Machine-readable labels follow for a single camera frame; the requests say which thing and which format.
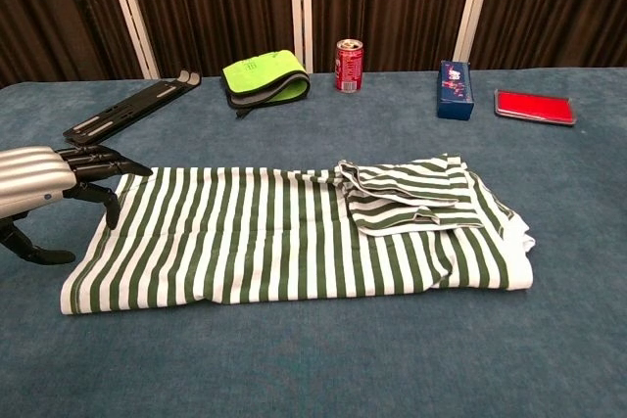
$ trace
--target soda can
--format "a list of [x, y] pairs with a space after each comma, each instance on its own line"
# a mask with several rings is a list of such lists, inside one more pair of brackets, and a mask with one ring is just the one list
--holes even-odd
[[363, 44], [357, 39], [337, 42], [335, 53], [335, 86], [344, 93], [362, 88]]

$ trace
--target brown curtain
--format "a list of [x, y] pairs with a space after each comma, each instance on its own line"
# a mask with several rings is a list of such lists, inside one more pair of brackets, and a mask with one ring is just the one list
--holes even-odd
[[365, 70], [434, 70], [451, 59], [465, 0], [312, 0], [313, 67], [333, 70], [335, 44], [363, 42]]
[[0, 0], [0, 86], [141, 76], [118, 0]]
[[627, 66], [627, 0], [484, 0], [474, 69]]
[[138, 0], [161, 76], [294, 50], [291, 0]]

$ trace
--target table surface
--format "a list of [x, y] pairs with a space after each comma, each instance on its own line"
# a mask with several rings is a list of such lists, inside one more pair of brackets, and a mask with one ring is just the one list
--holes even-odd
[[[474, 70], [469, 121], [438, 119], [436, 72], [380, 72], [341, 94], [252, 112], [217, 78], [104, 142], [149, 166], [328, 168], [461, 154], [537, 246], [524, 292], [64, 316], [76, 263], [0, 247], [4, 416], [618, 416], [627, 409], [627, 70]], [[0, 150], [67, 147], [68, 127], [151, 81], [0, 90]], [[495, 89], [570, 97], [574, 127], [495, 116]], [[117, 177], [102, 182], [115, 187]], [[73, 200], [20, 221], [81, 258], [103, 215]]]

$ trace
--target robotic hand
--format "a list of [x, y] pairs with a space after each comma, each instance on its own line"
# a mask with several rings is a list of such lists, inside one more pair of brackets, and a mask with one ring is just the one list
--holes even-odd
[[37, 264], [74, 261], [70, 252], [34, 246], [13, 222], [32, 209], [75, 198], [105, 205], [107, 225], [114, 229], [120, 218], [118, 196], [92, 182], [125, 173], [148, 176], [152, 170], [99, 145], [60, 151], [22, 147], [0, 152], [0, 243]]

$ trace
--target blue box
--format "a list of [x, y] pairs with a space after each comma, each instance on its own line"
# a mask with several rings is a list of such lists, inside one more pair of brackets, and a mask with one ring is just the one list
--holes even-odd
[[438, 73], [438, 117], [469, 120], [473, 108], [468, 63], [442, 61]]

